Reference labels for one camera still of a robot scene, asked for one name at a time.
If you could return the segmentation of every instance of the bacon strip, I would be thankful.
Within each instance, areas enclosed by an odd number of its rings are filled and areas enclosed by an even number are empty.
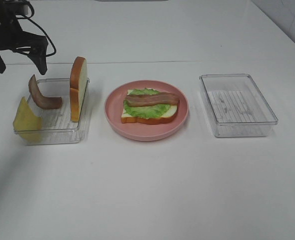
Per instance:
[[[130,94],[125,97],[130,107],[144,107],[153,106],[156,104],[171,104],[177,105],[179,103],[179,96],[170,92],[160,92],[153,95],[141,94],[134,95]]]
[[[35,104],[41,109],[59,109],[62,106],[61,97],[46,97],[42,95],[35,75],[28,81],[28,90]]]

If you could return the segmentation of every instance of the bread crust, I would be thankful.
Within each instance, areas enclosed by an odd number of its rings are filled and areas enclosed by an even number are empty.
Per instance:
[[[175,117],[178,114],[178,109],[176,110],[176,112],[170,116],[170,117],[159,117],[159,118],[149,118],[149,119],[145,119],[142,117],[137,117],[137,116],[129,116],[129,117],[121,117],[121,122],[123,124],[129,124],[129,123],[142,123],[142,124],[149,124],[149,125],[157,125],[157,124],[167,124],[172,122]]]
[[[84,57],[78,56],[73,63],[71,75],[69,78],[69,87],[72,89],[79,89],[79,79],[84,61],[86,61]]]
[[[71,108],[71,121],[78,122],[79,116],[79,90],[70,88],[69,89],[69,100]]]

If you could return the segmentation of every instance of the black cable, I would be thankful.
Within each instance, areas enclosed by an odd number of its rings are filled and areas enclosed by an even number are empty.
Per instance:
[[[26,18],[26,19],[29,20],[31,23],[33,23],[35,26],[37,26],[37,27],[42,31],[42,33],[44,33],[44,35],[46,36],[46,38],[48,39],[48,41],[49,41],[50,44],[52,45],[53,52],[50,53],[50,54],[47,54],[47,55],[45,55],[45,56],[46,56],[46,57],[50,57],[50,56],[53,56],[54,54],[56,54],[56,53],[57,53],[57,49],[56,49],[56,47],[54,46],[54,43],[52,42],[52,40],[51,40],[51,38],[49,37],[49,35],[46,33],[46,31],[44,31],[44,29],[43,29],[40,25],[38,25],[35,21],[33,21],[32,19],[30,19],[30,18]]]
[[[3,1],[5,3],[10,3],[10,2],[14,2],[15,0],[3,0]],[[30,11],[31,11],[31,16],[26,16],[26,15],[21,14],[22,17],[17,17],[16,19],[18,19],[18,20],[22,20],[22,19],[29,20],[31,23],[33,23],[35,26],[37,26],[42,31],[42,33],[44,33],[45,37],[48,39],[48,41],[50,42],[50,44],[51,44],[51,46],[53,48],[53,52],[50,53],[50,54],[45,55],[46,57],[50,57],[50,56],[53,56],[54,54],[56,54],[57,49],[54,46],[54,43],[52,42],[49,35],[46,33],[46,31],[40,25],[38,25],[35,21],[33,21],[31,19],[35,14],[35,10],[34,10],[34,7],[32,6],[32,4],[30,2],[28,2],[27,0],[16,0],[16,1],[26,4],[29,7]],[[28,53],[25,53],[25,52],[27,52],[29,50],[31,50],[31,49],[29,49],[29,48],[19,48],[15,52],[27,56]]]

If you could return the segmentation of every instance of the white table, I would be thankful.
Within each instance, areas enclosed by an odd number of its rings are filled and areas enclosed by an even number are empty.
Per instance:
[[[64,78],[71,65],[48,68]],[[35,72],[0,75],[0,240],[295,239],[295,60],[89,64],[88,139],[23,146],[12,121]],[[213,136],[199,75],[231,73],[251,74],[279,118],[268,137]],[[110,128],[106,97],[140,79],[186,94],[179,132],[138,142]]]
[[[89,63],[295,59],[295,44],[250,0],[31,3],[33,19],[57,47],[49,63],[76,56]],[[31,62],[10,51],[1,55],[6,64]]]

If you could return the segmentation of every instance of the green lettuce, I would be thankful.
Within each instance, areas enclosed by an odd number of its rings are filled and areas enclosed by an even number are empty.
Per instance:
[[[148,95],[154,95],[158,94],[159,91],[151,89],[151,88],[144,88],[144,89],[133,89],[131,91],[130,95],[142,95],[142,94],[148,94]]]
[[[149,94],[154,95],[158,94],[159,91],[154,89],[134,89],[130,95],[142,95]],[[123,107],[127,114],[130,114],[133,117],[139,117],[143,119],[156,119],[165,114],[171,107],[170,104],[156,104],[153,106],[129,106],[128,101],[123,101]]]

